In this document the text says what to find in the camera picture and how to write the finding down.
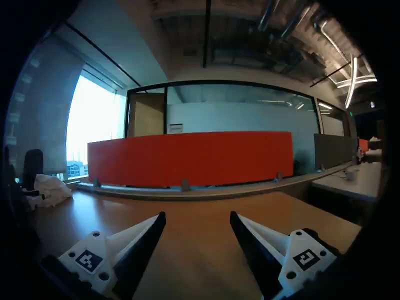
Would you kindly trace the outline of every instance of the glass wall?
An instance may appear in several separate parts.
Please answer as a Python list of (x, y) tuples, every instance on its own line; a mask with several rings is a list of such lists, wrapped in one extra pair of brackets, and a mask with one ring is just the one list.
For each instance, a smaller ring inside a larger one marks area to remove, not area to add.
[(291, 132), (294, 174), (315, 171), (314, 134), (319, 133), (314, 100), (287, 91), (233, 84), (168, 87), (168, 134)]
[(325, 135), (350, 136), (349, 121), (346, 113), (318, 99), (322, 128)]
[(125, 96), (79, 77), (66, 131), (68, 178), (88, 175), (88, 143), (124, 137), (125, 108)]

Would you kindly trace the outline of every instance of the black chair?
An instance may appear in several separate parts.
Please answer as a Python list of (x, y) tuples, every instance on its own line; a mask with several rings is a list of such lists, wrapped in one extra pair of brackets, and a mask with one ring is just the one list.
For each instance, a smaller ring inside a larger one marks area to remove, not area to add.
[(43, 152), (32, 149), (26, 152), (23, 162), (22, 188), (34, 190), (36, 174), (43, 174)]

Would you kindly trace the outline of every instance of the orange partition panel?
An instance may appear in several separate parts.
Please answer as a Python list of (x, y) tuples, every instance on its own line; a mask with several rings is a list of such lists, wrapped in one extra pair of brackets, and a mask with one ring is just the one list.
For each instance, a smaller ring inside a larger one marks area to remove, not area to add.
[(366, 139), (359, 139), (359, 147), (361, 148), (362, 151), (367, 152), (368, 151), (368, 140)]
[(246, 183), (293, 175), (290, 132), (229, 131), (128, 137), (88, 144), (89, 180), (135, 187)]

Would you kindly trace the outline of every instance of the ceiling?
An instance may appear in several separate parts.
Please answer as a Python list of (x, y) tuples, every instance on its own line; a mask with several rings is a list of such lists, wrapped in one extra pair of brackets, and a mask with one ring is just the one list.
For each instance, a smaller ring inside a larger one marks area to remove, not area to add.
[[(147, 1), (152, 20), (167, 36), (178, 57), (197, 58), (201, 63), (206, 1)], [(317, 29), (315, 20), (319, 20)], [(318, 3), (304, 0), (211, 0), (208, 42), (208, 66), (264, 69), (305, 84), (339, 69), (350, 62), (351, 56), (362, 54)], [(361, 55), (357, 76), (371, 73)], [(334, 82), (347, 80), (350, 75), (349, 64), (329, 79), (336, 88)], [(337, 95), (347, 91), (348, 87), (339, 88)]]
[[(373, 75), (340, 24), (316, 2), (211, 0), (205, 52), (206, 20), (205, 0), (82, 0), (68, 23), (117, 66), (67, 25), (56, 35), (93, 67), (90, 72), (104, 75), (122, 93), (137, 83), (146, 86), (202, 74), (205, 79), (232, 79), (230, 66), (240, 66), (234, 69), (235, 80), (280, 86), (340, 107), (349, 87), (337, 83), (350, 78), (352, 56), (360, 57), (357, 76)], [(191, 70), (188, 62), (198, 69)]]

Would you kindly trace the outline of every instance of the wooden desk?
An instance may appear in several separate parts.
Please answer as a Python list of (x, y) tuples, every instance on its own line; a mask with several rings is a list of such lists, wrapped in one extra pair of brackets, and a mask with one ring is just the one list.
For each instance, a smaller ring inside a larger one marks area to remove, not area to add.
[(349, 181), (343, 171), (314, 180), (314, 187), (348, 196), (353, 199), (375, 202), (381, 182), (380, 162), (362, 163), (347, 168), (350, 171), (358, 170), (356, 180)]
[(93, 230), (111, 235), (160, 211), (166, 226), (133, 299), (260, 299), (261, 292), (229, 223), (234, 210), (289, 234), (311, 228), (344, 253), (358, 225), (282, 192), (213, 201), (143, 201), (92, 196), (35, 212), (48, 253), (59, 256)]

